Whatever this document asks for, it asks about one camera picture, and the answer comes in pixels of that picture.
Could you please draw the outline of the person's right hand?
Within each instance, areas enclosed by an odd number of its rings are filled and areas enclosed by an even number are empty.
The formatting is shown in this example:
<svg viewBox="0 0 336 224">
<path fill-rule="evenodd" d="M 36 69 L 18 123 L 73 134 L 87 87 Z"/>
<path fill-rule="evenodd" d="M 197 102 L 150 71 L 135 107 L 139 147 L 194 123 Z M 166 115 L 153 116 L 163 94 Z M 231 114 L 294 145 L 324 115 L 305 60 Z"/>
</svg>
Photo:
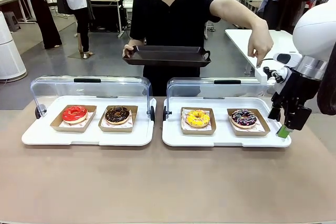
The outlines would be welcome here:
<svg viewBox="0 0 336 224">
<path fill-rule="evenodd" d="M 122 56 L 125 58 L 130 58 L 133 55 L 134 47 L 131 45 L 124 45 Z"/>
</svg>

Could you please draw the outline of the person's left hand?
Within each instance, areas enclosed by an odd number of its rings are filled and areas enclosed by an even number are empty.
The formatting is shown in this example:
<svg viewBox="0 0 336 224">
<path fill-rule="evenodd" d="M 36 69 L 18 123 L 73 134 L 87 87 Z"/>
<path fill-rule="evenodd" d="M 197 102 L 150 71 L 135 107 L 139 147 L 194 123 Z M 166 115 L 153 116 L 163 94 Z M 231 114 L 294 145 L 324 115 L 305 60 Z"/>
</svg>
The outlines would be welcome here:
<svg viewBox="0 0 336 224">
<path fill-rule="evenodd" d="M 256 67 L 259 68 L 262 61 L 274 45 L 267 26 L 255 27 L 251 30 L 248 41 L 248 56 L 256 58 Z"/>
</svg>

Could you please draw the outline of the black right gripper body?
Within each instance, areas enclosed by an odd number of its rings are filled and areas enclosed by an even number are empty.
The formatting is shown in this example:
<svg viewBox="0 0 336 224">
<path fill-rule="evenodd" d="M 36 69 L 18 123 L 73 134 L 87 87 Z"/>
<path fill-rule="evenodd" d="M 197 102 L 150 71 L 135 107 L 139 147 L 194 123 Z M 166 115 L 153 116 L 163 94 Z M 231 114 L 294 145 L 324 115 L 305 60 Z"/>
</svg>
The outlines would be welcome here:
<svg viewBox="0 0 336 224">
<path fill-rule="evenodd" d="M 320 80 L 312 79 L 295 71 L 288 70 L 286 77 L 276 77 L 275 93 L 271 98 L 272 106 L 284 106 L 284 103 L 299 102 L 304 105 L 312 99 L 319 90 Z"/>
</svg>

